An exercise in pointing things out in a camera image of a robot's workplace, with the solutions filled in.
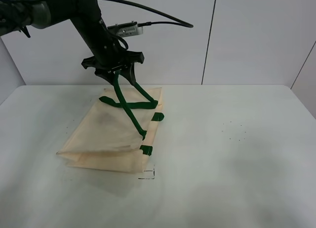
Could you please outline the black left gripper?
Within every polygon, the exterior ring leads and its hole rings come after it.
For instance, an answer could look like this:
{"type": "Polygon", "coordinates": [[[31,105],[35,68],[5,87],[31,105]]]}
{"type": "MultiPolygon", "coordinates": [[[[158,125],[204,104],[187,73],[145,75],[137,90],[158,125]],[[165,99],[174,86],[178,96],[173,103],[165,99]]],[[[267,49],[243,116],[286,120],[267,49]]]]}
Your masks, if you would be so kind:
{"type": "Polygon", "coordinates": [[[129,46],[120,44],[90,44],[89,49],[93,56],[85,58],[81,65],[87,68],[95,68],[94,74],[110,85],[114,85],[116,75],[114,72],[119,67],[123,67],[120,75],[123,76],[132,86],[136,85],[134,63],[143,64],[145,57],[142,52],[129,51],[129,46]]]}

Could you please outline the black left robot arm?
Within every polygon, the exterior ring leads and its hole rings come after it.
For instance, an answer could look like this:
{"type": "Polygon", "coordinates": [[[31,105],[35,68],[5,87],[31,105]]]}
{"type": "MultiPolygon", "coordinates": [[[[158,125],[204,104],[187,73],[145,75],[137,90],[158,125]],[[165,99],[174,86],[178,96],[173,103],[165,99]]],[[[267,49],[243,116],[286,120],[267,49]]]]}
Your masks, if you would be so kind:
{"type": "Polygon", "coordinates": [[[82,66],[111,85],[124,77],[136,86],[135,63],[143,63],[142,52],[128,50],[127,42],[104,23],[97,0],[3,0],[0,3],[0,34],[14,31],[30,36],[27,26],[45,29],[70,20],[92,52],[82,66]]]}

